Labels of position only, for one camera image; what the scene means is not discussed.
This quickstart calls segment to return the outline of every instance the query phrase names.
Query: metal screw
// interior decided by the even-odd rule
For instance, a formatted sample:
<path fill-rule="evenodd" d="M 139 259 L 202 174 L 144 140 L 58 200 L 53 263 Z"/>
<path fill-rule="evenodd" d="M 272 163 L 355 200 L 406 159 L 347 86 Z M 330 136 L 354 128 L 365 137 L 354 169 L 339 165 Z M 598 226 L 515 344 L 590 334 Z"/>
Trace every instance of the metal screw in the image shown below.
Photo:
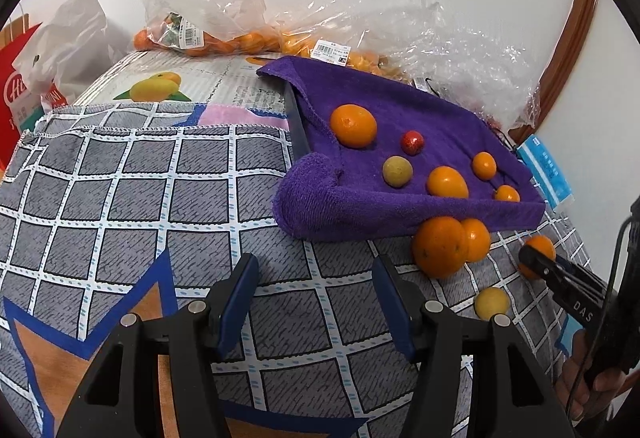
<path fill-rule="evenodd" d="M 126 313 L 120 318 L 120 324 L 125 328 L 133 326 L 138 320 L 138 316 L 134 313 Z"/>
<path fill-rule="evenodd" d="M 507 326 L 511 324 L 511 319 L 502 313 L 498 313 L 498 315 L 494 317 L 494 321 L 498 326 L 502 326 L 503 328 L 507 328 Z"/>
<path fill-rule="evenodd" d="M 427 312 L 431 312 L 431 313 L 442 312 L 442 309 L 444 308 L 440 301 L 436 301 L 434 299 L 427 301 L 424 304 L 424 307 L 427 309 Z"/>
<path fill-rule="evenodd" d="M 200 313 L 207 307 L 204 301 L 191 301 L 189 303 L 189 311 L 191 313 Z"/>

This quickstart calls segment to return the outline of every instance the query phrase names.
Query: human hand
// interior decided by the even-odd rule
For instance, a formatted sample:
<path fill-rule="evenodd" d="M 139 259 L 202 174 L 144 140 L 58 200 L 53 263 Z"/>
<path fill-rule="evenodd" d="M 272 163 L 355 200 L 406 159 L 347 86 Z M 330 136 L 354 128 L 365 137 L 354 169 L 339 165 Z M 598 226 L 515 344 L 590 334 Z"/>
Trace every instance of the human hand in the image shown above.
<path fill-rule="evenodd" d="M 566 407 L 566 401 L 574 385 L 580 363 L 588 351 L 584 334 L 584 330 L 577 331 L 574 334 L 572 355 L 562 365 L 562 375 L 556 382 L 556 395 L 560 399 L 563 408 Z M 590 367 L 591 359 L 587 361 L 585 371 Z M 574 402 L 571 406 L 572 420 L 594 416 L 608 407 L 625 382 L 625 377 L 625 373 L 620 368 L 609 368 L 595 378 L 591 391 L 589 391 L 587 383 L 582 379 L 575 391 Z"/>

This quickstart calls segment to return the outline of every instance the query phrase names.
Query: blue package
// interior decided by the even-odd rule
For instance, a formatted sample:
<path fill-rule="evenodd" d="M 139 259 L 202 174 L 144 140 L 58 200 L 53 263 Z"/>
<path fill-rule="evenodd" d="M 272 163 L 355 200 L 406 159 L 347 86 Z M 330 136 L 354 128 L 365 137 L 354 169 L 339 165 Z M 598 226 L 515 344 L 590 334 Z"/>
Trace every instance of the blue package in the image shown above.
<path fill-rule="evenodd" d="M 558 348 L 567 357 L 571 357 L 574 334 L 581 329 L 582 325 L 567 314 L 564 319 L 564 323 L 562 324 L 562 329 L 560 330 L 560 336 L 556 340 L 556 348 Z"/>
<path fill-rule="evenodd" d="M 530 135 L 516 150 L 529 168 L 554 212 L 571 205 L 574 195 L 571 186 L 548 149 L 536 135 Z"/>

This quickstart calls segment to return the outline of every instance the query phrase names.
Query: red ball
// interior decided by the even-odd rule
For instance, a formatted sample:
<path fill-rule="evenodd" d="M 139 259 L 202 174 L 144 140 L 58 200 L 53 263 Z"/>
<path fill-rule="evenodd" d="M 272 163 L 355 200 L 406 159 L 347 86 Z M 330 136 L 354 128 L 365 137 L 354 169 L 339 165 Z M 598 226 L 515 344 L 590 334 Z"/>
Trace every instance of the red ball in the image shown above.
<path fill-rule="evenodd" d="M 420 153 L 424 147 L 424 137 L 412 129 L 406 132 L 400 139 L 400 147 L 407 155 L 414 157 Z"/>

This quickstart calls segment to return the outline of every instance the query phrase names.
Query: blue gripper pad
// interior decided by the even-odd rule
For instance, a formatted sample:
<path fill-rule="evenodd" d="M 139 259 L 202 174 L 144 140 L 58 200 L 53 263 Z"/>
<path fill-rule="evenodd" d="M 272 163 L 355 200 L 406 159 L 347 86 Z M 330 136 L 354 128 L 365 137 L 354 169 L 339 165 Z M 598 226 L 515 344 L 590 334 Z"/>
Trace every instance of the blue gripper pad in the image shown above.
<path fill-rule="evenodd" d="M 396 284 L 387 272 L 380 256 L 373 262 L 371 276 L 373 287 L 376 289 L 376 295 L 378 296 L 378 302 L 385 315 L 386 325 L 389 326 L 396 350 L 404 355 L 409 362 L 413 362 L 415 347 L 411 339 L 409 315 L 404 309 L 404 304 L 400 299 Z"/>
<path fill-rule="evenodd" d="M 255 256 L 251 256 L 220 316 L 218 353 L 221 357 L 228 354 L 238 344 L 242 324 L 249 312 L 255 287 L 258 286 L 258 277 L 258 260 Z"/>

